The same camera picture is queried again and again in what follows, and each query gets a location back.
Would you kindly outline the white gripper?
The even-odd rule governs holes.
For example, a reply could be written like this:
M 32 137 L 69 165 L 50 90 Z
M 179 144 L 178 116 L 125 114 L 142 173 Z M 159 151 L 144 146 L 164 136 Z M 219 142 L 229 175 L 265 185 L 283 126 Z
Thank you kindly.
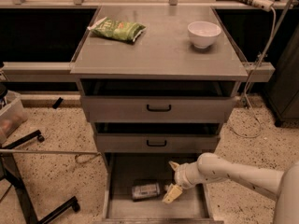
M 196 162 L 178 164 L 170 161 L 169 165 L 175 171 L 176 185 L 171 184 L 163 197 L 163 203 L 170 204 L 182 194 L 182 189 L 194 188 L 204 181 Z

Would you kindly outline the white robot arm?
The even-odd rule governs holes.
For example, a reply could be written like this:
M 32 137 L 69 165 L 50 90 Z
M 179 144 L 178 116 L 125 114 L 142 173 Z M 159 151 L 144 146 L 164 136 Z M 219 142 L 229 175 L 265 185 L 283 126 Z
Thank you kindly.
M 227 161 L 214 153 L 203 153 L 197 161 L 178 164 L 169 162 L 175 172 L 175 183 L 164 195 L 171 203 L 185 189 L 230 179 L 276 202 L 273 224 L 299 224 L 299 162 L 286 171 L 258 168 Z

